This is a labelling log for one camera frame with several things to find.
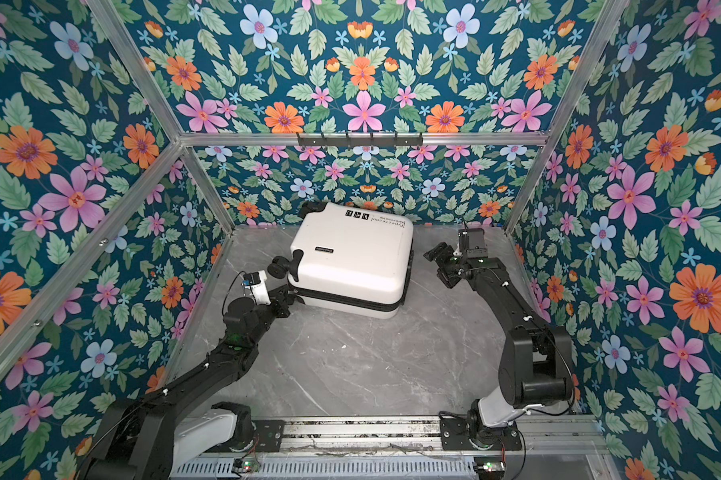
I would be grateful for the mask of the white hard-shell suitcase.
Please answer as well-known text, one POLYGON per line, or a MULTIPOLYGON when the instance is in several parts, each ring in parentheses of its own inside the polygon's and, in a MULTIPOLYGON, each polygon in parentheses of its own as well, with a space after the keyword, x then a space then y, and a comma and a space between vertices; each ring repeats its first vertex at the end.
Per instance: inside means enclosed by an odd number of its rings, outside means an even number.
POLYGON ((413 224, 404 217, 330 202, 306 202, 288 257, 268 275, 288 282, 307 306, 377 319, 404 304, 413 255, 413 224))

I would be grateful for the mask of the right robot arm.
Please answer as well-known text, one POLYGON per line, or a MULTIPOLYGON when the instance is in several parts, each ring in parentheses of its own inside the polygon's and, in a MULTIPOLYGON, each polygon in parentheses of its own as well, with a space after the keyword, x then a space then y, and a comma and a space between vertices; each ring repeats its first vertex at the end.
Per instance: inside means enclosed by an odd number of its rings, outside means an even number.
POLYGON ((488 257, 482 246, 456 250, 444 242, 423 257, 436 264, 437 278, 447 288, 466 281, 504 331, 498 386, 460 418, 470 444, 492 448, 511 434, 518 418, 530 413, 570 414, 575 403, 571 339, 526 301, 503 262, 488 257))

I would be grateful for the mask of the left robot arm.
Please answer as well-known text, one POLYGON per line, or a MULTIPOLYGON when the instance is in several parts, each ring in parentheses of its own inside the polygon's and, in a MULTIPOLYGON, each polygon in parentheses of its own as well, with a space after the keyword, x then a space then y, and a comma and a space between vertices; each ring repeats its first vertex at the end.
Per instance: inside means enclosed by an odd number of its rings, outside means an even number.
POLYGON ((226 331, 200 364, 140 397, 108 409, 80 462, 80 479, 166 479, 176 467, 218 445, 246 451, 256 442, 250 408, 220 401, 196 410, 220 389, 242 379, 258 358, 272 323, 290 315, 296 296, 284 285, 268 304, 240 297, 224 314, 226 331))

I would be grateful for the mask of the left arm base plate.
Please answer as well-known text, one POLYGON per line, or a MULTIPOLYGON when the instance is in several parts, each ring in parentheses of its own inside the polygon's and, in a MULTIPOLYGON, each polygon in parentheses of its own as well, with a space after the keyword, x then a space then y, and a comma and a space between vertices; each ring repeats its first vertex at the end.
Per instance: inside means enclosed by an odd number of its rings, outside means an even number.
POLYGON ((222 453, 246 453, 254 451, 260 453, 272 453, 280 451, 280 445, 284 440, 284 420, 251 420, 242 421, 242 425, 236 426, 232 438, 222 442, 214 448, 214 452, 222 453))

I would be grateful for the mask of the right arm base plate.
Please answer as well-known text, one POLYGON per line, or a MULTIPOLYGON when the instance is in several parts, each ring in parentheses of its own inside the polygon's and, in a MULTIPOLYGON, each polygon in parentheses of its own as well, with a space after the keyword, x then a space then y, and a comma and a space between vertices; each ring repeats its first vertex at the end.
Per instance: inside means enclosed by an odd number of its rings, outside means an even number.
POLYGON ((438 413, 441 447, 445 451, 520 451, 523 441, 514 424, 486 427, 477 413, 438 413))

